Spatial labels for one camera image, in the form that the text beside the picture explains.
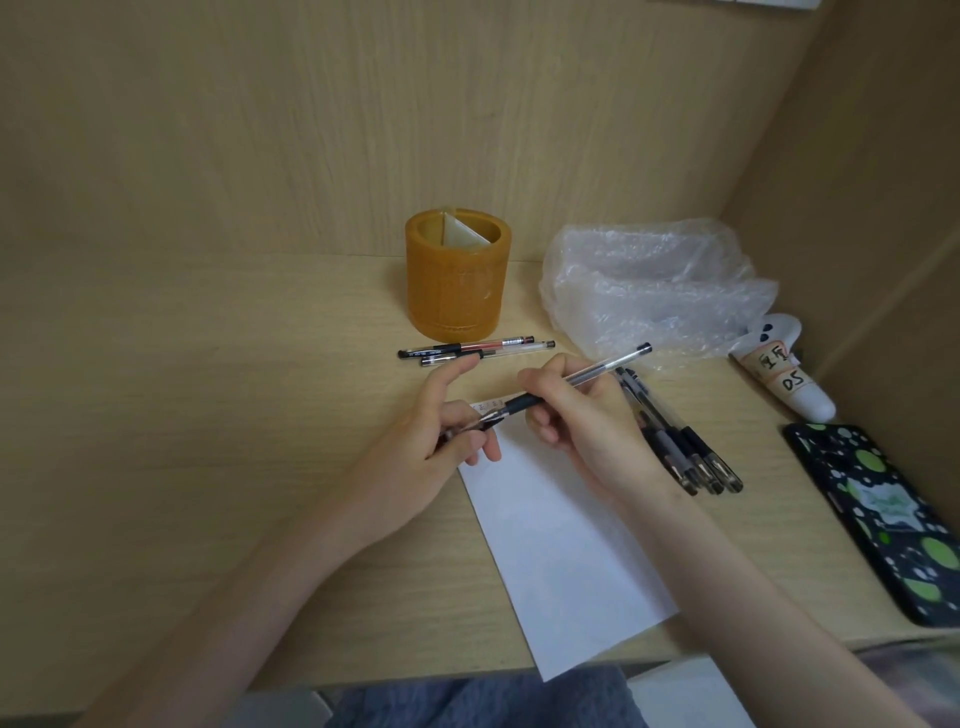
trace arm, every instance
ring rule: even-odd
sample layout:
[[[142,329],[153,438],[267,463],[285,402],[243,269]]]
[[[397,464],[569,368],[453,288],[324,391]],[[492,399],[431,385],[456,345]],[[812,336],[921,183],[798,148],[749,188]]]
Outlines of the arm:
[[[585,393],[563,382],[584,365],[560,354],[543,370],[521,372],[524,388],[548,403],[529,410],[527,421],[617,510],[754,722],[925,725],[676,485],[612,377]]]
[[[317,587],[353,554],[413,519],[492,433],[465,432],[434,453],[442,428],[475,420],[447,385],[465,356],[435,370],[413,411],[344,476],[341,487],[268,539],[143,662],[100,695],[76,724],[160,728],[219,725]]]

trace forearm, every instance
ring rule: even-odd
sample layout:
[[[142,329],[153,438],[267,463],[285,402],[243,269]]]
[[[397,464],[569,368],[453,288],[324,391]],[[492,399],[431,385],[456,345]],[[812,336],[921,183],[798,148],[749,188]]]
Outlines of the forearm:
[[[306,600],[360,547],[343,506],[310,509],[260,546],[77,725],[218,725]]]
[[[924,725],[671,481],[636,493],[628,525],[757,725]]]

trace wooden wall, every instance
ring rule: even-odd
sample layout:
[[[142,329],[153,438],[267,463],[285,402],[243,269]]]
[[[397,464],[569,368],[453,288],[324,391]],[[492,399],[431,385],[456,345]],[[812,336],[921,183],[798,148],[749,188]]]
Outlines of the wooden wall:
[[[680,0],[10,0],[5,245],[401,255],[717,214],[821,19]]]
[[[841,419],[960,532],[960,4],[839,0],[724,218]]]

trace orange pen holder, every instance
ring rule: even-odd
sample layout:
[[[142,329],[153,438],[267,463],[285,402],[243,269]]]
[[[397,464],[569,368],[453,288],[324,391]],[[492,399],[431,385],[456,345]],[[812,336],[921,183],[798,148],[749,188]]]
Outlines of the orange pen holder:
[[[407,305],[417,331],[435,341],[485,339],[500,319],[510,256],[510,228],[485,212],[458,209],[456,218],[490,245],[445,248],[444,215],[426,210],[407,220]]]

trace left hand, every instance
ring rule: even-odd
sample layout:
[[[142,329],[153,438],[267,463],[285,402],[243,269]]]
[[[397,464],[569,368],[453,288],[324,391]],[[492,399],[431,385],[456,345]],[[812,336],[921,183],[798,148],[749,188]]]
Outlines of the left hand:
[[[447,386],[480,362],[461,356],[426,378],[417,403],[360,456],[345,476],[354,534],[368,546],[405,525],[437,496],[461,463],[476,465],[482,449],[500,459],[493,430],[462,432],[437,449],[440,433],[480,415],[465,401],[444,401]]]

